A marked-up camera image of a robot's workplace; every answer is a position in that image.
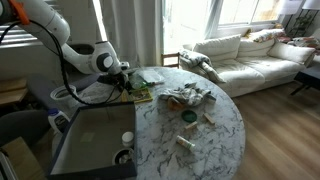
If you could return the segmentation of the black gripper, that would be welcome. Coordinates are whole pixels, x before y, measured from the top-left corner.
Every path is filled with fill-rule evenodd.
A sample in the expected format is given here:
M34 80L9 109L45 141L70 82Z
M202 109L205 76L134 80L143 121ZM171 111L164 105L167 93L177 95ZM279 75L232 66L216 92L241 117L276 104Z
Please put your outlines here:
M99 83L113 85L118 90L128 89L130 87L128 74L123 71L115 75L112 75L110 73L105 75L100 75L97 81Z

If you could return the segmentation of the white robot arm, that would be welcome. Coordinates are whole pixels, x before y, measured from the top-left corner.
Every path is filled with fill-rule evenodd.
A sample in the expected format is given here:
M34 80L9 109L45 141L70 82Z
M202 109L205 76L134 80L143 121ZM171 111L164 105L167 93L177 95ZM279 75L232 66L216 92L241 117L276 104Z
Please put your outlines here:
M0 6L2 25L10 24L9 28L18 25L84 74L100 73L101 83L126 87L128 75L124 70L129 68L129 63L119 61L109 41L97 42L92 54L82 55L67 44L68 22L44 0L0 0Z

